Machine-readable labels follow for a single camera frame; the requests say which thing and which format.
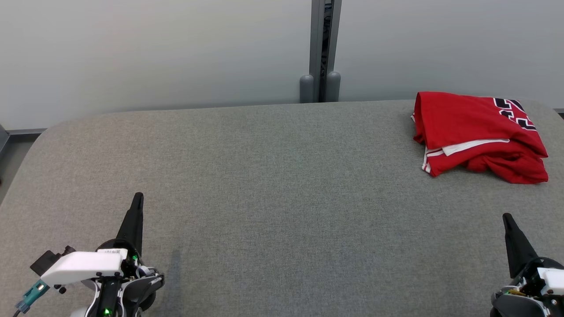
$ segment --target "white wall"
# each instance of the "white wall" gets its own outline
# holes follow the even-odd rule
[[[343,0],[340,100],[435,90],[564,108],[563,12],[562,0]]]
[[[0,3],[0,124],[299,102],[304,0],[8,0]]]

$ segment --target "folded red garment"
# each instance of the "folded red garment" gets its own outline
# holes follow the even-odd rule
[[[421,92],[412,118],[413,139],[425,144],[422,168],[434,177],[462,165],[510,183],[548,181],[547,151],[517,100]]]

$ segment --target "gray floor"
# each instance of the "gray floor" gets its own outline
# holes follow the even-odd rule
[[[0,153],[0,204],[37,136],[13,136]]]

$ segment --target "teal connector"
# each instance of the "teal connector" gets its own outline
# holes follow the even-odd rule
[[[37,283],[35,283],[33,287],[31,287],[27,292],[25,292],[24,299],[16,305],[16,308],[25,314],[26,312],[28,312],[31,305],[38,298],[43,296],[43,294],[47,293],[48,290],[49,290],[49,286],[47,286],[47,284],[45,284],[44,281],[42,280],[37,281]]]

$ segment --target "gray fabric surface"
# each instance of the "gray fabric surface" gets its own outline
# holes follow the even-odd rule
[[[0,315],[45,250],[94,250],[145,194],[150,316],[487,316],[509,282],[501,215],[564,262],[564,121],[523,102],[548,183],[462,169],[432,178],[413,101],[102,115],[48,129],[0,207]],[[67,316],[82,286],[26,316]]]

